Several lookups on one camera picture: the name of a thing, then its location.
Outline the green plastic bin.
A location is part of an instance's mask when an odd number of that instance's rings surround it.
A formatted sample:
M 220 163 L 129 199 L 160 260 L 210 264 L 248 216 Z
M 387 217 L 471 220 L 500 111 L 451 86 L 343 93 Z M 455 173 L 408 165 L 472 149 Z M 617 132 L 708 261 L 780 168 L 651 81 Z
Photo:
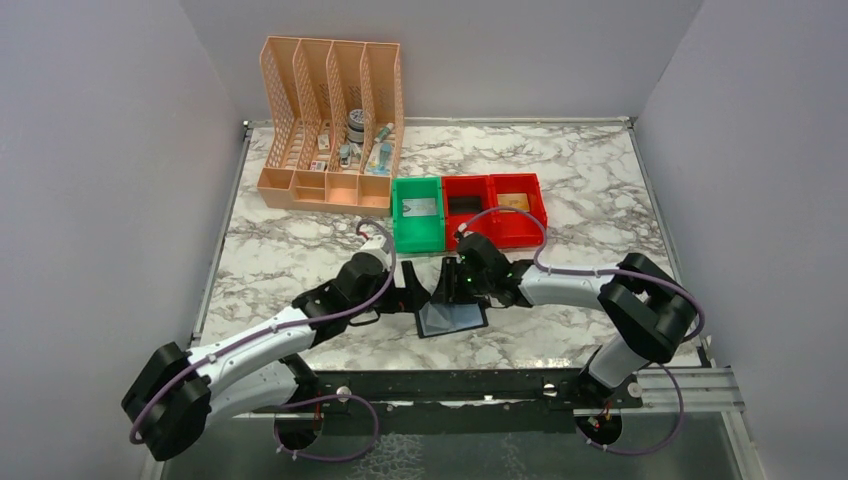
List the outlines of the green plastic bin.
M 392 222 L 395 247 L 400 253 L 434 253 L 445 250 L 445 212 L 440 177 L 398 177 L 391 192 Z M 401 201 L 405 198 L 435 198 L 438 214 L 426 217 L 403 217 Z

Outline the red plastic bin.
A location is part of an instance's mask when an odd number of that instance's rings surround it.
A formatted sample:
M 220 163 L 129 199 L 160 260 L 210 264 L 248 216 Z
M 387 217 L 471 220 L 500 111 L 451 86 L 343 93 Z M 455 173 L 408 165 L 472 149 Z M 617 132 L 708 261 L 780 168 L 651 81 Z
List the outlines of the red plastic bin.
M 530 210 L 524 212 L 533 216 L 544 228 L 547 227 L 547 210 L 540 182 L 535 173 L 500 173 L 492 174 L 490 178 L 497 205 L 499 193 L 526 193 L 529 197 Z M 500 210 L 495 216 L 500 221 L 500 231 L 495 240 L 497 246 L 527 248 L 536 247 L 542 243 L 544 239 L 542 231 L 527 216 L 508 210 Z
M 483 210 L 494 207 L 494 200 L 489 189 L 488 175 L 444 176 L 442 178 L 443 204 L 445 211 L 445 247 L 447 251 L 456 249 L 458 241 L 455 234 L 461 224 L 477 214 L 449 215 L 449 196 L 479 196 L 483 200 Z

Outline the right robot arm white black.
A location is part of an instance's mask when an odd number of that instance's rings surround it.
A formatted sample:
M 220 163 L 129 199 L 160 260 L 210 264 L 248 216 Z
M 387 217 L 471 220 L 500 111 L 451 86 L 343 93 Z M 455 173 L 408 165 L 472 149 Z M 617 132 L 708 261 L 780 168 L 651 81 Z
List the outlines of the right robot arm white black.
M 507 308 L 562 305 L 608 316 L 617 334 L 592 354 L 573 388 L 592 407 L 612 399 L 641 368 L 670 361 L 701 318 L 693 297 L 642 254 L 596 270 L 546 267 L 536 258 L 510 260 L 472 233 L 459 241 L 456 256 L 444 259 L 430 303 L 443 314 L 486 309 L 492 300 Z

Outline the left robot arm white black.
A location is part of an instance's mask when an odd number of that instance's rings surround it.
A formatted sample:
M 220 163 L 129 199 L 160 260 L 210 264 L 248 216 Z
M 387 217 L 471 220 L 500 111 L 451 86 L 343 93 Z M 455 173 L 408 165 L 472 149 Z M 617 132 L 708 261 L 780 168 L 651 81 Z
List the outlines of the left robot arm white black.
M 121 402 L 132 422 L 131 443 L 165 461 L 218 420 L 272 405 L 309 406 L 324 390 L 302 352 L 340 335 L 360 314 L 416 313 L 430 300 L 411 262 L 400 264 L 402 286 L 389 262 L 356 253 L 335 278 L 256 327 L 205 347 L 159 347 Z

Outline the black card in red bin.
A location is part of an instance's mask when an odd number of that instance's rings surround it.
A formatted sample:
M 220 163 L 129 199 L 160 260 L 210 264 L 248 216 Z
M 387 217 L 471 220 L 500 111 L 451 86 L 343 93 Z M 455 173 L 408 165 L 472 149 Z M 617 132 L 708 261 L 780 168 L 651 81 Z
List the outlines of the black card in red bin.
M 483 210 L 483 200 L 479 196 L 449 196 L 447 200 L 449 215 L 477 214 Z

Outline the silver card in green bin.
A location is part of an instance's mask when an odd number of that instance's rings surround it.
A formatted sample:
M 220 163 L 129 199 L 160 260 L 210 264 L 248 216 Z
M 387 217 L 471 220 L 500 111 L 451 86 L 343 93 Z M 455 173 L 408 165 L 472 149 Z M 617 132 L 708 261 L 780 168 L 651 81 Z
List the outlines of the silver card in green bin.
M 405 198 L 401 201 L 403 217 L 426 217 L 438 214 L 438 204 L 435 198 Z

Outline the gold card in red bin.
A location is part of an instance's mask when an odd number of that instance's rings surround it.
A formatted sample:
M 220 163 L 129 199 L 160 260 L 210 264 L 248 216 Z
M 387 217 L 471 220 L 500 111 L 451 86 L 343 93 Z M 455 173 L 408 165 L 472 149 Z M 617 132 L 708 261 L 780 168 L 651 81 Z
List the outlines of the gold card in red bin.
M 530 210 L 529 197 L 526 193 L 499 193 L 497 195 L 498 205 L 511 207 L 523 211 Z

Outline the blue packaged item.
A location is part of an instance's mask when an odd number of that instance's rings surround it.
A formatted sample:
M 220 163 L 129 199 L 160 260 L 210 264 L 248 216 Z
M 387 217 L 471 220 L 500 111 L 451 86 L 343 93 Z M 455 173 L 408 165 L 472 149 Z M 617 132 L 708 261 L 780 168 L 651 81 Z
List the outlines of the blue packaged item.
M 372 150 L 365 163 L 364 172 L 370 175 L 385 175 L 390 173 L 390 162 L 393 158 L 393 144 L 389 137 L 394 130 L 393 123 L 387 123 L 374 138 Z

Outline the round grey tin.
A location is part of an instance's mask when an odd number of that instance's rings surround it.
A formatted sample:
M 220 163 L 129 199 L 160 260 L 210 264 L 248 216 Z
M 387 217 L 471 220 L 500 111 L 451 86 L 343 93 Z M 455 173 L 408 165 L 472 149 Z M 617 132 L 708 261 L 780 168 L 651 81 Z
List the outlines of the round grey tin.
M 350 143 L 363 145 L 365 141 L 365 112 L 362 108 L 352 109 L 347 115 L 346 138 Z

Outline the peach plastic file organizer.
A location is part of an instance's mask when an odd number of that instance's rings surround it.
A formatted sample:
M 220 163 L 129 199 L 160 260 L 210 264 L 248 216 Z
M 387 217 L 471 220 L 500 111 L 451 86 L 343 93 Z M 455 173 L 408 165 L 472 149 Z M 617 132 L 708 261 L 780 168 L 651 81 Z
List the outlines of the peach plastic file organizer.
M 273 142 L 257 188 L 269 208 L 387 216 L 405 111 L 398 43 L 270 36 L 260 65 Z M 365 141 L 350 143 L 347 115 L 365 112 Z M 365 163 L 377 132 L 394 124 L 390 173 Z

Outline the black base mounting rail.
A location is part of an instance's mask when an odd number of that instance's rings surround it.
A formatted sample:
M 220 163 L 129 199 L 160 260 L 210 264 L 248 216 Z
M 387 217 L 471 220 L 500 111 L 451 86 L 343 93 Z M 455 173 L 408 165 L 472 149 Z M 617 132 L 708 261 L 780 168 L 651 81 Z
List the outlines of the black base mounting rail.
M 295 397 L 319 405 L 258 412 L 284 434 L 572 433 L 576 416 L 643 405 L 627 386 L 591 399 L 578 380 L 576 368 L 318 371 Z

